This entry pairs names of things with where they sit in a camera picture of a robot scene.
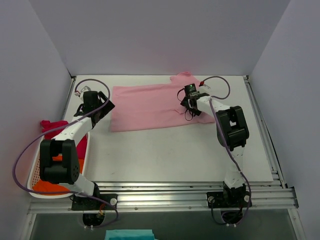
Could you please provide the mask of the pink t-shirt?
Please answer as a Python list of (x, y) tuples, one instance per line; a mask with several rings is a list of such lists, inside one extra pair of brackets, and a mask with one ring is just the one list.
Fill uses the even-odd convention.
[(181, 72), (170, 77), (170, 83), (140, 86), (115, 86), (111, 101), (115, 108), (111, 111), (110, 131), (127, 132), (149, 129), (179, 127), (189, 124), (214, 123), (214, 117), (201, 113), (186, 120), (186, 109), (180, 105), (184, 86), (199, 84), (189, 72)]

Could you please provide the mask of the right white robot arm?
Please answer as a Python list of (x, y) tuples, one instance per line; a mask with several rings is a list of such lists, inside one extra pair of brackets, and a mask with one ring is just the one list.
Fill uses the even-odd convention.
[(240, 197), (249, 196), (243, 174), (243, 155), (250, 134), (243, 109), (221, 103), (222, 98), (215, 99), (209, 90), (205, 85), (196, 88), (194, 83), (188, 84), (183, 88), (185, 97), (180, 104), (192, 116), (205, 113), (214, 117), (218, 142), (230, 157), (223, 181), (222, 200), (232, 207), (240, 201)]

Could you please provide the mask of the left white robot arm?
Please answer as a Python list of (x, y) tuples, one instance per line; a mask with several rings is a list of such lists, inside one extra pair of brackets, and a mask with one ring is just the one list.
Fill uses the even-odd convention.
[(101, 197), (95, 193), (95, 183), (80, 173), (77, 146), (114, 107), (103, 92), (85, 91), (72, 122), (52, 139), (40, 143), (40, 179), (64, 186), (75, 194), (84, 194), (82, 202), (90, 210), (100, 206)]

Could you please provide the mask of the magenta t-shirt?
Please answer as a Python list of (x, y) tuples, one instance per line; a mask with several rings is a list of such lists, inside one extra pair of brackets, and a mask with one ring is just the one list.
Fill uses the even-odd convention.
[[(44, 135), (44, 139), (45, 140), (52, 139), (53, 137), (55, 137), (56, 135), (61, 133), (62, 129), (58, 129), (58, 130), (50, 132), (51, 130), (57, 129), (58, 127), (66, 126), (68, 124), (69, 123), (65, 120), (60, 120), (60, 121), (55, 121), (55, 122), (51, 122), (49, 120), (42, 120), (40, 122), (40, 125), (42, 127), (42, 133), (46, 133)], [(86, 151), (87, 151), (87, 143), (88, 143), (87, 136), (84, 136), (76, 147), (78, 158), (80, 158), (80, 159), (85, 158)]]

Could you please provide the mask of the orange t-shirt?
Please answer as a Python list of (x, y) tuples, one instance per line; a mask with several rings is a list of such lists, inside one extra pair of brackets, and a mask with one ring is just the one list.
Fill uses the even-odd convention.
[(36, 184), (32, 187), (36, 192), (69, 192), (69, 190), (58, 184), (52, 184), (48, 181), (39, 179)]

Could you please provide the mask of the white perforated plastic basket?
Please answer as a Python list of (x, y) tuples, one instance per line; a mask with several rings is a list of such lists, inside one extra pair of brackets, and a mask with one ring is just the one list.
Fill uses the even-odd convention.
[[(82, 175), (85, 175), (86, 173), (86, 167), (88, 163), (88, 156), (89, 156), (89, 147), (90, 147), (90, 140), (91, 136), (90, 133), (88, 132), (86, 134), (87, 137), (87, 147), (86, 147), (86, 154), (84, 159), (79, 158), (79, 166), (80, 166), (80, 173)], [(40, 144), (37, 146), (36, 153), (33, 158), (33, 163), (32, 167), (30, 170), (30, 174), (27, 180), (27, 188), (33, 190), (33, 186), (37, 183), (37, 181), (40, 179)], [(71, 193), (65, 193), (65, 194), (38, 194), (38, 193), (29, 193), (32, 197), (37, 198), (37, 199), (48, 199), (48, 200), (53, 200), (53, 199), (63, 199), (70, 197), (72, 194)]]

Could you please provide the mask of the teal folded cloth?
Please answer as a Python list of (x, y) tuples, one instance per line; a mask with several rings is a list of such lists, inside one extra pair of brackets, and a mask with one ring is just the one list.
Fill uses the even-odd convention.
[(107, 230), (105, 240), (155, 240), (151, 229), (115, 229)]

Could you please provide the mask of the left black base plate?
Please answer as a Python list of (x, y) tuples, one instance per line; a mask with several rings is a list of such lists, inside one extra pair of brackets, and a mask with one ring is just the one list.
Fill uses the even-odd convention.
[(116, 193), (101, 193), (98, 189), (94, 190), (94, 197), (103, 200), (92, 199), (91, 197), (85, 197), (80, 195), (72, 196), (72, 211), (93, 211), (93, 210), (113, 210), (117, 207), (118, 195)]

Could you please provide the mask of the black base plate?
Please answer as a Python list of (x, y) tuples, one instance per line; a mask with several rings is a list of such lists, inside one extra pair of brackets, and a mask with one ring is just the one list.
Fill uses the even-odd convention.
[(80, 195), (72, 196), (72, 211), (93, 211), (93, 210), (113, 210), (117, 207), (118, 195), (116, 193), (101, 193), (98, 189), (94, 190), (94, 197), (103, 200), (92, 199), (91, 197), (85, 197)]
[(207, 205), (212, 209), (251, 207), (250, 196), (250, 192), (247, 191), (247, 186), (244, 183), (238, 188), (229, 188), (224, 183), (223, 190), (206, 193)]

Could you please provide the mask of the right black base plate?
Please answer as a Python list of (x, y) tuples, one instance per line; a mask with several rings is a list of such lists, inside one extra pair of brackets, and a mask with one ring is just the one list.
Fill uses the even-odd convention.
[(223, 190), (206, 193), (207, 205), (212, 209), (251, 207), (250, 196), (250, 192), (247, 191), (247, 186), (244, 183), (238, 188), (229, 188), (224, 183)]

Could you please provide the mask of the aluminium extrusion rail frame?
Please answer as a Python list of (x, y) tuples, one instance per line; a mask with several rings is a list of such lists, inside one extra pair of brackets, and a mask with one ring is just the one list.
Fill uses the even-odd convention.
[(228, 76), (227, 105), (240, 105), (249, 126), (244, 172), (252, 207), (240, 226), (218, 225), (207, 193), (222, 188), (228, 156), (214, 125), (91, 133), (86, 176), (118, 195), (113, 229), (152, 229), (160, 240), (303, 240), (295, 190), (287, 188), (248, 79)]

